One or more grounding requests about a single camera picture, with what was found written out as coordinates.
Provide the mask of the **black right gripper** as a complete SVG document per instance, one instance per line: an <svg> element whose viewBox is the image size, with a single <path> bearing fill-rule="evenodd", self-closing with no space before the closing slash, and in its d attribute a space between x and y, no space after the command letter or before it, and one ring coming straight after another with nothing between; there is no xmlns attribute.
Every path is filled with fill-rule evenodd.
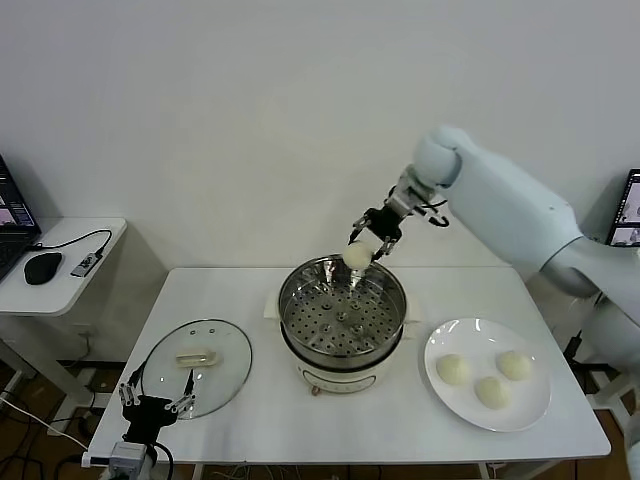
<svg viewBox="0 0 640 480"><path fill-rule="evenodd" d="M370 230L378 239L383 240L383 243L374 254L374 259L380 260L383 256L391 254L397 241L401 238L400 224L402 221L403 218L388 206L383 206L381 209L367 209L353 223L348 244L353 244L363 232Z"/></svg>

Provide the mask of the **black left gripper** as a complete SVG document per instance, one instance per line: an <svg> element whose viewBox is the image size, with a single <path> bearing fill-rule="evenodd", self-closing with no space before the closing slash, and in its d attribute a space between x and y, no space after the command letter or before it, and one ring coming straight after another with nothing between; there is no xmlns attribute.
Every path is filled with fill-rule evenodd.
<svg viewBox="0 0 640 480"><path fill-rule="evenodd" d="M129 422L123 440L129 443L154 443L162 428L173 425L177 420L177 413L171 408L186 408L195 399L194 371L191 370L184 388L183 395L175 401L170 399L142 395L138 398L140 383L146 361L143 361L118 387L120 401L125 405L122 415Z"/></svg>

